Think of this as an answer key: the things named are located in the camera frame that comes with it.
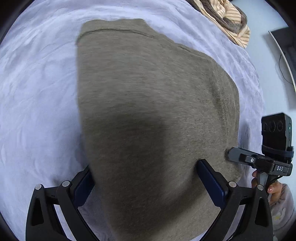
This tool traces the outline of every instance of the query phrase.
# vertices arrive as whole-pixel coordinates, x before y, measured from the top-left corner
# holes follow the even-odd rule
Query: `pink nail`
[[[272,193],[273,190],[274,190],[274,187],[270,187],[270,188],[268,188],[267,192],[268,192],[268,193]]]

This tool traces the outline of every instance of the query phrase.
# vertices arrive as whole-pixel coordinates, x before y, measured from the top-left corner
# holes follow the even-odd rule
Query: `cable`
[[[285,76],[283,75],[283,72],[281,71],[281,74],[283,76],[283,78],[285,79],[285,81],[287,81],[289,84],[293,85],[293,83],[289,82],[288,80],[286,80]]]

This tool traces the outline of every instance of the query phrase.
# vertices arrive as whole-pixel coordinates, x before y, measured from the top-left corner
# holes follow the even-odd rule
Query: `white fleece blanket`
[[[0,211],[20,241],[35,185],[57,186],[87,165],[76,103],[81,25],[119,18],[142,18],[216,60],[239,90],[239,145],[260,152],[264,102],[256,70],[244,49],[185,0],[35,0],[0,46]],[[241,183],[250,179],[246,169]],[[112,240],[98,193],[80,211],[100,240]]]

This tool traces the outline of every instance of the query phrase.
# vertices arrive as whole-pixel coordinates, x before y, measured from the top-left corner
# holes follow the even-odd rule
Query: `finger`
[[[280,182],[275,182],[268,187],[267,192],[270,194],[281,193],[282,188],[283,184],[281,184]]]
[[[257,178],[253,178],[252,181],[251,181],[251,184],[252,184],[252,188],[257,186]]]
[[[257,177],[257,173],[258,173],[258,171],[256,170],[256,171],[254,171],[253,173],[252,173],[252,177]]]
[[[280,182],[275,182],[268,187],[267,192],[272,194],[269,201],[270,204],[278,202],[281,197],[282,187],[283,184],[281,184]]]

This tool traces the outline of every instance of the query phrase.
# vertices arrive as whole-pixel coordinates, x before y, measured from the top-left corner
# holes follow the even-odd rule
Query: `camera lens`
[[[269,124],[268,124],[268,128],[270,130],[270,132],[274,132],[275,129],[276,129],[276,124],[274,121],[270,121]]]
[[[284,125],[281,121],[278,122],[278,131],[282,131]]]
[[[267,124],[265,122],[262,123],[262,130],[267,131]]]

